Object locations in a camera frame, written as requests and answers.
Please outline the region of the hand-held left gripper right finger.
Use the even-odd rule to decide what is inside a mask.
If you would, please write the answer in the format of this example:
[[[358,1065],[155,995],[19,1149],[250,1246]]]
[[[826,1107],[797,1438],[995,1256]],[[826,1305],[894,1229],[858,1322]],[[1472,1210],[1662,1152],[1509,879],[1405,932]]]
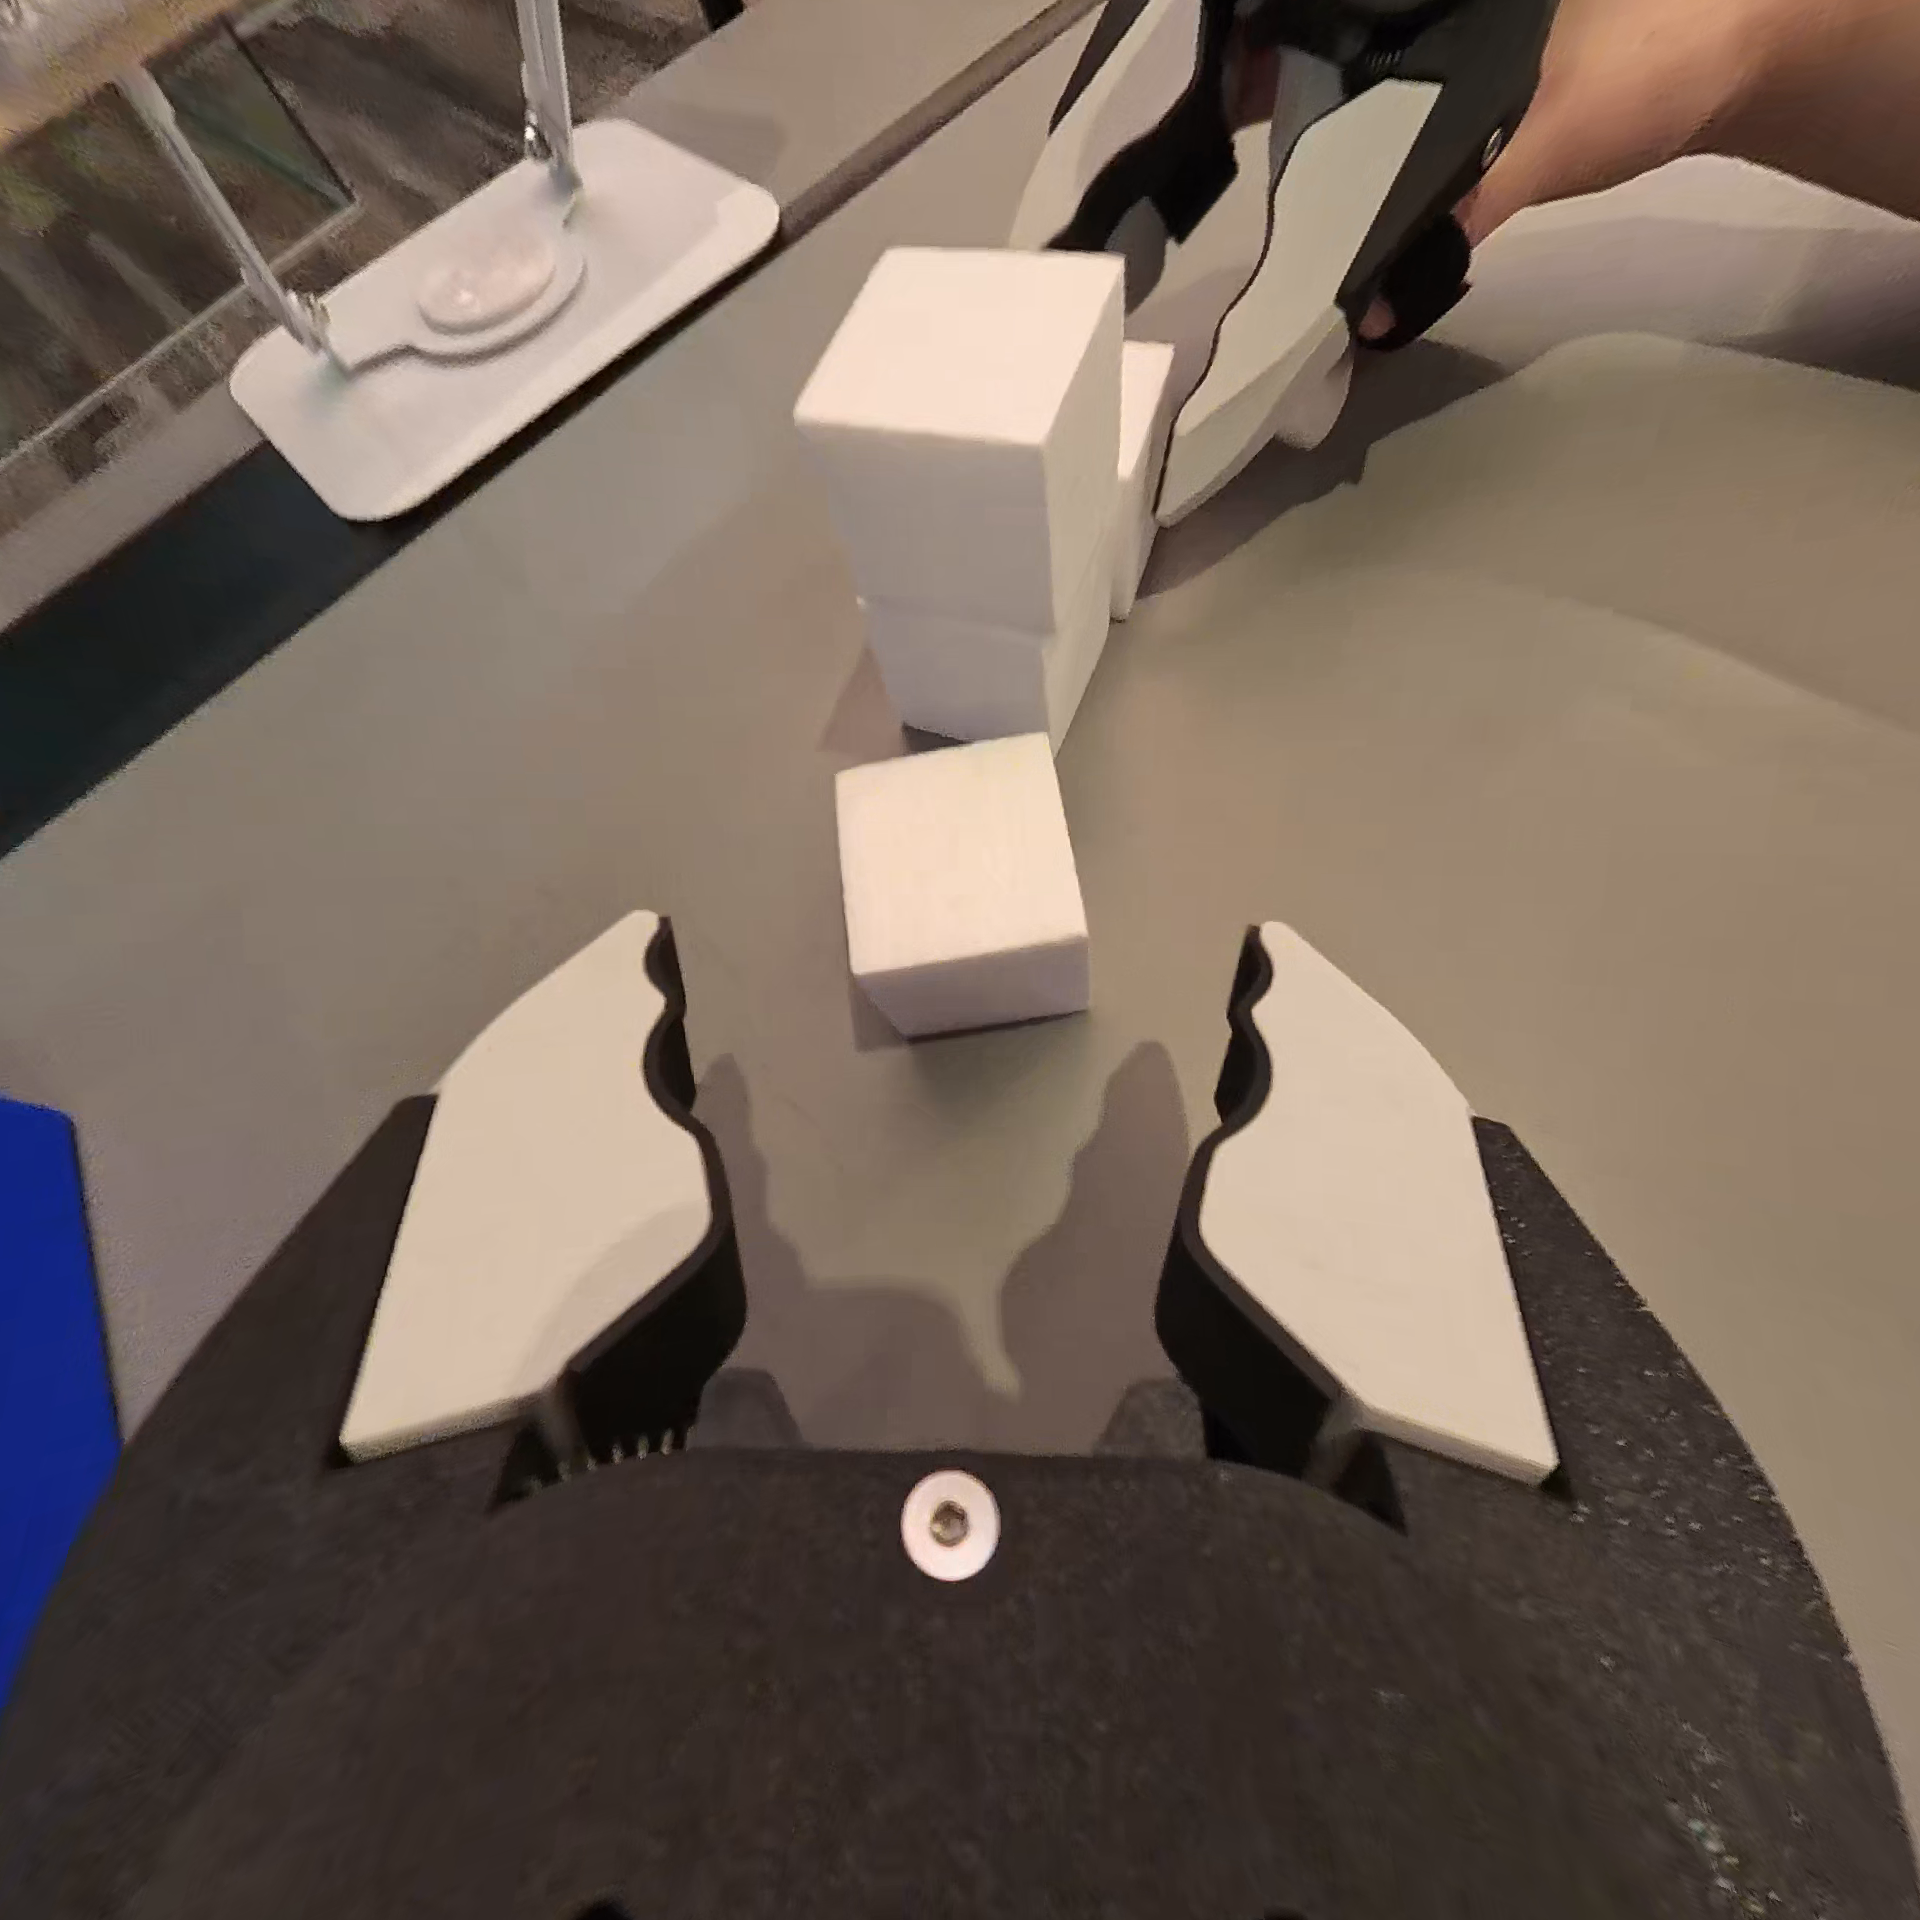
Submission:
[[[1526,1490],[1561,1467],[1469,1101],[1284,921],[1239,947],[1155,1337],[1239,1467],[1332,1487],[1370,1444]]]

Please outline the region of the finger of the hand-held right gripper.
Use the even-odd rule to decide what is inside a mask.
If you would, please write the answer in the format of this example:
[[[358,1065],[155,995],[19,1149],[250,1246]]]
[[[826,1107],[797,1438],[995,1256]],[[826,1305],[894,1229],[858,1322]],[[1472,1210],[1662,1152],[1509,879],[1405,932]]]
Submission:
[[[1067,74],[1009,232],[1020,251],[1113,251],[1150,205],[1191,240],[1239,178],[1233,3],[1106,3]]]
[[[1439,93],[1383,78],[1344,99],[1338,74],[1281,74],[1259,257],[1171,423],[1155,501],[1161,525],[1222,495],[1268,445],[1313,451],[1329,437],[1355,364],[1338,289]]]

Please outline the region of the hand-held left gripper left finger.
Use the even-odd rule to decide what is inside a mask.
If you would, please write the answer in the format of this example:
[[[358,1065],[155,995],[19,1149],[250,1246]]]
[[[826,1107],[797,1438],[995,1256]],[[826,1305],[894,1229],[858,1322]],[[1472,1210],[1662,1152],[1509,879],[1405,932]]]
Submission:
[[[626,913],[440,1074],[339,1452],[510,1423],[567,1474],[682,1438],[747,1319],[691,1107],[677,932]]]

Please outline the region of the white foam cube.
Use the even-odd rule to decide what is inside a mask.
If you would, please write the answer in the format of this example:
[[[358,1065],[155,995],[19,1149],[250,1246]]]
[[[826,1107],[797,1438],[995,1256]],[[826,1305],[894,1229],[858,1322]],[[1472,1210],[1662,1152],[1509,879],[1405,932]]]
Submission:
[[[1091,921],[1047,733],[836,775],[845,954],[903,1043],[1091,1010]]]
[[[1177,349],[1170,344],[1127,340],[1119,349],[1113,620],[1133,614],[1158,537],[1155,501],[1177,414],[1171,359]]]
[[[1091,590],[1058,630],[858,602],[870,652],[898,722],[949,743],[1042,733],[1058,750],[1097,673],[1113,623]]]
[[[861,602],[1067,620],[1113,515],[1122,316],[1106,251],[878,255],[792,406]]]

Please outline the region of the person's right hand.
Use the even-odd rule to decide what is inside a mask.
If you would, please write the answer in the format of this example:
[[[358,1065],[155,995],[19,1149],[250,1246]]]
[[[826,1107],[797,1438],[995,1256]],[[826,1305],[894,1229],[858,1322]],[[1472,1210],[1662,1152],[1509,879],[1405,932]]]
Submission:
[[[1750,157],[1787,37],[1787,3],[1561,3],[1517,128],[1456,205],[1469,249],[1677,157]]]

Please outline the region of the blue plastic bin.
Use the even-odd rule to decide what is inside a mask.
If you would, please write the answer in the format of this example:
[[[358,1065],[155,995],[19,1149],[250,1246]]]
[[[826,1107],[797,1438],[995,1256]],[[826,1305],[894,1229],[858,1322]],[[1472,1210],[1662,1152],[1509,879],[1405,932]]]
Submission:
[[[2,1098],[2,1698],[120,1444],[75,1124]]]

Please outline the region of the wooden board document stand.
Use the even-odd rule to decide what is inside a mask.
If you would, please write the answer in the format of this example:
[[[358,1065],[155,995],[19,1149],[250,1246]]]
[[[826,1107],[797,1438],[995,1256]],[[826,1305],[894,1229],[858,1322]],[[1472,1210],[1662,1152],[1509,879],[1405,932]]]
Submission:
[[[410,513],[753,265],[778,200],[632,126],[573,119],[561,6],[515,3],[521,157],[327,296],[291,290],[149,64],[225,3],[2,3],[2,148],[114,86],[271,316],[229,372],[348,522]]]

